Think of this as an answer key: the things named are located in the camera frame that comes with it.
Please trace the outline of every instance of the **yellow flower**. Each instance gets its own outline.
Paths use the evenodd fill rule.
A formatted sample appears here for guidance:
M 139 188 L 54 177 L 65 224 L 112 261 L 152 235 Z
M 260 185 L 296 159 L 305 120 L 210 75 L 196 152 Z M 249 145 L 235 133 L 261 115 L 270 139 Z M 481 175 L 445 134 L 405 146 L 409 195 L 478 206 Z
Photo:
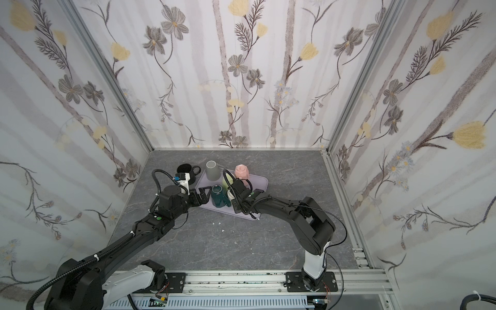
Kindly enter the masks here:
M 481 149 L 485 146 L 483 140 L 486 138 L 484 132 L 486 127 L 481 121 L 471 122 L 462 125 L 452 133 L 450 139 L 463 148 Z
M 300 58 L 302 60 L 310 60 L 315 57 L 315 55 L 318 54 L 318 50 L 313 45 L 313 43 L 306 43 L 305 46 L 303 46 L 302 53 L 300 54 Z
M 268 29 L 269 27 L 259 22 L 256 26 L 256 35 L 259 37 L 263 37 L 263 35 L 267 33 Z
M 60 30 L 54 30 L 54 35 L 57 38 L 57 41 L 63 46 L 67 45 L 67 38 L 65 37 L 65 33 Z
M 234 16 L 245 16 L 248 13 L 248 0 L 233 0 L 228 9 Z
M 363 123 L 362 127 L 358 129 L 358 135 L 361 136 L 363 133 L 365 133 L 365 138 L 370 138 L 371 137 L 371 126 L 368 122 Z
M 126 50 L 124 46 L 121 46 L 119 43 L 113 42 L 112 47 L 110 48 L 112 51 L 112 56 L 118 61 L 125 61 L 129 58 L 130 51 Z
M 31 12 L 22 3 L 14 1 L 10 9 L 10 23 L 22 31 L 33 30 L 36 22 Z
M 429 74 L 438 74 L 444 71 L 444 68 L 446 68 L 446 63 L 444 62 L 444 57 L 439 56 L 437 60 L 434 62 L 433 66 L 431 67 L 431 70 L 429 71 Z
M 61 136 L 61 141 L 62 141 L 63 143 L 70 143 L 70 137 L 69 137 L 67 134 L 63 134 L 63 135 Z
M 231 99 L 228 101 L 229 105 L 230 106 L 238 106 L 240 108 L 244 107 L 245 106 L 245 103 L 239 99 Z
M 452 19 L 453 19 L 453 11 L 449 12 L 446 15 L 441 15 L 433 19 L 427 25 L 427 36 L 431 40 L 439 39 L 446 32 L 446 30 L 448 30 L 448 27 L 450 26 Z
M 64 145 L 62 142 L 57 142 L 55 143 L 55 147 L 59 149 L 60 151 L 64 151 Z
M 107 133 L 107 127 L 105 126 L 98 126 L 95 128 L 95 131 L 93 132 L 93 138 L 95 139 L 100 139 L 102 135 Z

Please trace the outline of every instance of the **black bracket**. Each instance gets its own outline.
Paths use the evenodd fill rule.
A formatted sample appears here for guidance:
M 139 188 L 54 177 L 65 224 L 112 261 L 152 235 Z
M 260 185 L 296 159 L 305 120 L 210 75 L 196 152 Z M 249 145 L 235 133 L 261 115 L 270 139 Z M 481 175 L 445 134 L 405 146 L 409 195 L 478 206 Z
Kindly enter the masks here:
M 331 292 L 338 291 L 338 284 L 336 283 L 334 272 L 327 271 L 324 274 L 324 277 L 315 292 L 326 292 L 324 283 Z M 309 291 L 303 283 L 301 271 L 286 272 L 286 283 L 284 285 L 288 288 L 288 293 L 307 293 Z
M 169 280 L 169 284 L 167 286 L 167 293 L 182 293 L 183 288 L 185 287 L 185 279 L 186 279 L 186 273 L 184 272 L 169 272 L 165 274 L 167 276 L 167 279 Z M 160 288 L 163 288 L 164 285 L 167 284 L 167 280 L 164 280 L 164 282 L 159 285 Z M 137 290 L 136 294 L 155 294 L 157 292 L 156 288 L 151 288 L 147 287 L 146 289 L 142 290 Z

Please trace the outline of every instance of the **lavender tray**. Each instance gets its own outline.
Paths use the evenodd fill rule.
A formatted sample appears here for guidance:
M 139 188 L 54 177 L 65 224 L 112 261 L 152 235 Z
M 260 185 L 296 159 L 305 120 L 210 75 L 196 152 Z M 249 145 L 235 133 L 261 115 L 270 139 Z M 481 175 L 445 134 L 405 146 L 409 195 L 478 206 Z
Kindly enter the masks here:
M 261 176 L 250 175 L 249 180 L 250 180 L 251 184 L 253 185 L 253 189 L 258 188 L 258 189 L 265 191 L 265 190 L 267 190 L 267 186 L 269 185 L 269 181 L 267 180 L 267 178 L 264 178 Z M 196 186 L 194 188 L 196 190 L 197 188 L 200 188 L 200 187 L 214 186 L 216 184 L 222 185 L 222 176 L 217 181 L 210 181 L 207 178 L 207 174 L 205 173 L 205 171 L 203 171 L 200 179 L 198 180 L 198 183 L 196 184 Z M 221 212 L 221 213 L 234 215 L 237 217 L 242 217 L 244 219 L 248 219 L 248 220 L 252 220 L 252 221 L 260 217 L 259 213 L 253 214 L 255 216 L 255 219 L 253 219 L 251 217 L 251 215 L 249 215 L 249 214 L 243 214 L 242 212 L 235 213 L 232 206 L 230 206 L 230 207 L 223 206 L 222 208 L 217 208 L 213 203 L 212 197 L 210 198 L 210 201 L 207 204 L 201 205 L 200 207 L 205 208 L 205 209 L 209 209 L 209 210 L 213 210 L 213 211 L 217 211 L 217 212 Z

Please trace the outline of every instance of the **mug handle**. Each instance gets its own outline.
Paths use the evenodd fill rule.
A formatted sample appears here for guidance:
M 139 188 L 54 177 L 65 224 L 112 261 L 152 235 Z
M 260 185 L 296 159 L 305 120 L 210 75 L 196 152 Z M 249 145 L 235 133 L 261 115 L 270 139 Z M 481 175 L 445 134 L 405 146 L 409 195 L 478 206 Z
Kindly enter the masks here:
M 198 172 L 197 172 L 197 173 L 195 173 L 195 172 L 194 172 L 194 169 L 195 169 L 195 168 L 198 168 Z M 191 172 L 193 172 L 193 174 L 194 174 L 195 176 L 199 175 L 199 174 L 200 174 L 200 172 L 201 172 L 201 168 L 200 168 L 200 166 L 193 166 L 193 167 L 191 168 Z

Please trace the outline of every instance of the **wall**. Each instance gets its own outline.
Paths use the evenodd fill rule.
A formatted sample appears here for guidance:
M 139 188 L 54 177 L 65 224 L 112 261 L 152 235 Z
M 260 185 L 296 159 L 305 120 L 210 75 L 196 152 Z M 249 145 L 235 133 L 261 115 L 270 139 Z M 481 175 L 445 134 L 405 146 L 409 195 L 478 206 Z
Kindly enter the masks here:
M 402 309 L 495 295 L 496 3 L 408 1 L 332 156 Z
M 107 245 L 148 152 L 56 1 L 0 8 L 0 303 L 21 309 Z
M 197 148 L 327 146 L 389 5 L 74 2 L 153 145 Z

